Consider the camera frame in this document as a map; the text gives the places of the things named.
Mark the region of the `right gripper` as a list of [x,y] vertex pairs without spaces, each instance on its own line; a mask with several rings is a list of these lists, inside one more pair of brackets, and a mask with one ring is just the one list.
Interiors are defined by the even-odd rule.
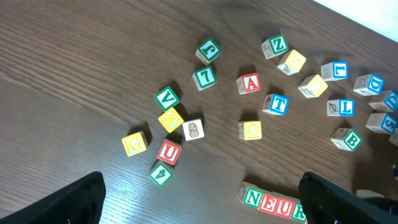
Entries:
[[397,215],[397,200],[390,198],[366,198],[367,202],[375,205],[381,210],[386,211],[390,215]]

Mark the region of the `yellow S block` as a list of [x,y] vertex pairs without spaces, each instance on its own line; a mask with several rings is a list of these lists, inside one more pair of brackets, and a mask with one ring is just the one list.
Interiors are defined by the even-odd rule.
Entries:
[[359,198],[384,198],[382,194],[379,194],[377,192],[374,192],[372,190],[364,190],[364,189],[358,189],[355,191],[355,195]]

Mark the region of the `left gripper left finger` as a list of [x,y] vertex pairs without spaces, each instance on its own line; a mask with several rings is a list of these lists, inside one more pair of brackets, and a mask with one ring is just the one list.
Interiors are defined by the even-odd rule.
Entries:
[[105,196],[103,175],[95,171],[1,218],[1,224],[98,224]]

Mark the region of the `green R block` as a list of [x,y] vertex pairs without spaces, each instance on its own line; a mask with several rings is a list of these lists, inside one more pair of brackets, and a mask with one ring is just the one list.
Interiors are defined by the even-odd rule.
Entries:
[[307,223],[306,215],[304,214],[303,207],[300,203],[295,203],[290,219],[300,223]]

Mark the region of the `green N block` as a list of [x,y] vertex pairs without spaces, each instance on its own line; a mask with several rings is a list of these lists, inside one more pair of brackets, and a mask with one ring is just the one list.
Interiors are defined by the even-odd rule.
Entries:
[[250,184],[249,182],[241,182],[238,190],[238,199],[243,205],[258,209],[261,204],[263,194],[264,191],[256,185]]

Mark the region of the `red E block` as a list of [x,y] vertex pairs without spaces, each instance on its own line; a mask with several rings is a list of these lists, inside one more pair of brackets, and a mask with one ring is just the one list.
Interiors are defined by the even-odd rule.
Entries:
[[278,197],[272,195],[270,192],[264,192],[258,210],[270,215],[274,215],[278,201]]

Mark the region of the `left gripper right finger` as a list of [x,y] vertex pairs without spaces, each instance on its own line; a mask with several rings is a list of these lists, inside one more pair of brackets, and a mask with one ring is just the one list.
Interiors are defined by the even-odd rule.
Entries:
[[397,215],[388,214],[313,172],[303,174],[298,191],[309,224],[397,224]]

